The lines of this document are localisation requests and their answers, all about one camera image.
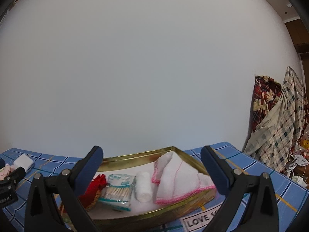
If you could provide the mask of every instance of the printed label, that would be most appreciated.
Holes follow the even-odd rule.
[[[184,228],[185,232],[193,232],[200,228],[205,227],[208,223],[210,223],[211,219],[215,216],[221,204],[209,208],[205,211],[196,213],[194,215],[185,216],[180,219],[181,224]]]

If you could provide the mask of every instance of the rolled white towel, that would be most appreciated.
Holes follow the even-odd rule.
[[[152,200],[151,178],[148,172],[140,171],[136,174],[135,193],[139,202]]]

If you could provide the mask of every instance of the white towel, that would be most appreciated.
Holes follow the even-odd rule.
[[[208,175],[199,173],[173,151],[162,155],[154,168],[151,181],[159,184],[156,204],[176,203],[203,190],[215,188]]]
[[[13,163],[15,169],[22,167],[26,173],[32,168],[33,164],[33,160],[24,153],[19,156]]]
[[[135,193],[139,202],[149,202],[152,200],[151,179],[148,172],[140,171],[135,177]]]

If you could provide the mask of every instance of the pink cloth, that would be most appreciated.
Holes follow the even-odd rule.
[[[3,181],[6,176],[8,176],[11,172],[11,166],[5,165],[0,169],[0,181]]]
[[[155,203],[169,205],[215,185],[208,175],[199,173],[184,162],[177,153],[162,155],[154,165],[152,183],[159,184]]]

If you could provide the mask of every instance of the floral blanket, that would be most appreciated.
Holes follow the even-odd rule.
[[[252,130],[278,102],[281,96],[281,84],[267,76],[256,76],[253,90],[253,121]]]

